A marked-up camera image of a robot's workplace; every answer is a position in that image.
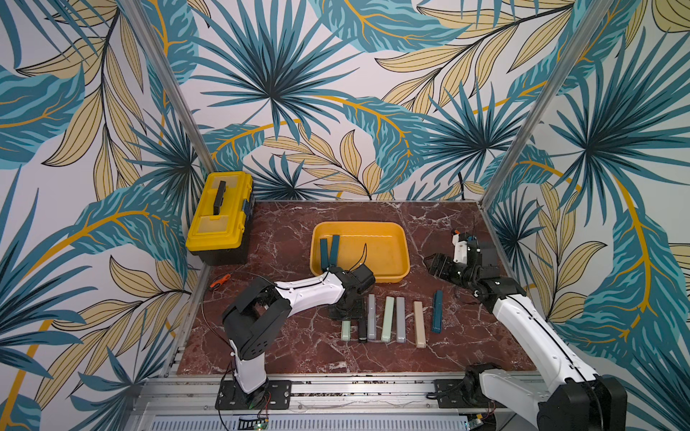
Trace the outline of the dark teal pruner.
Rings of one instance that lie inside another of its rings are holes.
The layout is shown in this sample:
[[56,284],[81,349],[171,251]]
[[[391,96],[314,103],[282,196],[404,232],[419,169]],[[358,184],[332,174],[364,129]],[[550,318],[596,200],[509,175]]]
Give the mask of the dark teal pruner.
[[332,244],[331,244],[330,255],[329,255],[329,263],[333,267],[336,267],[338,265],[340,239],[341,239],[341,237],[339,235],[334,235],[332,237]]
[[326,272],[330,267],[329,245],[326,238],[319,240],[320,245],[320,268]]
[[433,296],[433,309],[432,309],[432,321],[431,321],[431,331],[433,333],[439,334],[442,331],[443,323],[443,292],[437,290]]

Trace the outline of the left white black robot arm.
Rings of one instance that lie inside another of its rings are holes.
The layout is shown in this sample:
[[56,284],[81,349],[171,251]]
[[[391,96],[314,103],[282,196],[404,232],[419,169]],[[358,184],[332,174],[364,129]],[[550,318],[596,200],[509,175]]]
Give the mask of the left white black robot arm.
[[287,318],[325,306],[333,321],[357,321],[366,314],[363,300],[376,283],[364,264],[354,269],[332,266],[313,278],[273,282],[257,277],[222,315],[235,354],[235,385],[246,400],[259,400],[268,388],[265,351]]

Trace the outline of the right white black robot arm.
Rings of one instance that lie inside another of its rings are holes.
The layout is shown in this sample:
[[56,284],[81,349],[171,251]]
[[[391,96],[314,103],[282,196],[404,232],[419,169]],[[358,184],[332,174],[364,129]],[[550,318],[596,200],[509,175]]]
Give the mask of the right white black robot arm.
[[495,364],[469,366],[460,380],[436,380],[429,398],[442,408],[502,405],[539,430],[623,430],[627,392],[582,360],[537,312],[526,290],[501,275],[496,248],[454,233],[452,255],[423,263],[432,276],[463,288],[502,323],[528,354],[546,387],[522,382]]

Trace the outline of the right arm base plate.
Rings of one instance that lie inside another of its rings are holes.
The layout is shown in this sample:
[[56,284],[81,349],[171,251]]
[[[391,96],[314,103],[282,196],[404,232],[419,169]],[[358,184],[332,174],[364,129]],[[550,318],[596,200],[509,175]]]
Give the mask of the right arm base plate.
[[487,398],[480,384],[473,379],[438,379],[433,386],[426,398],[438,402],[440,409],[503,408],[502,404]]

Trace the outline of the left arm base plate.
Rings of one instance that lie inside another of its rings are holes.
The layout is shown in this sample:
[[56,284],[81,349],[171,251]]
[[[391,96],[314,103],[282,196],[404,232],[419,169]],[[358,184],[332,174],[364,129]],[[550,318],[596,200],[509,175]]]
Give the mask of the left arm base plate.
[[224,380],[219,386],[215,408],[217,411],[285,411],[289,408],[291,389],[289,380],[268,380],[258,390],[247,394],[235,380]]

